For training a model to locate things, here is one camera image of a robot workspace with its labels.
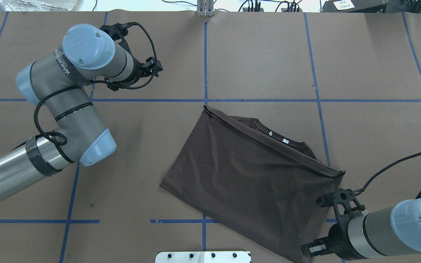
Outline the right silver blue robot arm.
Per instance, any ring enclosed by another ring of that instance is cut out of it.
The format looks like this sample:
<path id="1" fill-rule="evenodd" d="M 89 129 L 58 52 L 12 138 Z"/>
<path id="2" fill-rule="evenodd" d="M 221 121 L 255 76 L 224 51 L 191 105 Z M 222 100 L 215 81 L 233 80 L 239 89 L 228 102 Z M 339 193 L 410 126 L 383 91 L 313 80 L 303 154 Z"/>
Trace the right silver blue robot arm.
<path id="1" fill-rule="evenodd" d="M 421 254 L 421 198 L 368 213 L 358 190 L 339 188 L 317 199 L 337 222 L 326 237 L 301 246 L 308 258 L 335 254 L 345 261 Z"/>

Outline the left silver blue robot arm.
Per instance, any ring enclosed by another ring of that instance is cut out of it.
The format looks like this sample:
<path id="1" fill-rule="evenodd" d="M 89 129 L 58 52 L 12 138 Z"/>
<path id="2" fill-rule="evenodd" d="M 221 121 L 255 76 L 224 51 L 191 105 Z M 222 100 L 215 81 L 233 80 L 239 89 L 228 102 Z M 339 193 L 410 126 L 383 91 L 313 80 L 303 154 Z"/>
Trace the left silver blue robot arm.
<path id="1" fill-rule="evenodd" d="M 38 134 L 0 157 L 0 202 L 72 163 L 92 166 L 115 152 L 116 142 L 85 87 L 140 89 L 135 83 L 141 78 L 150 83 L 162 70 L 138 22 L 69 28 L 52 54 L 16 76 L 19 92 L 36 106 Z"/>

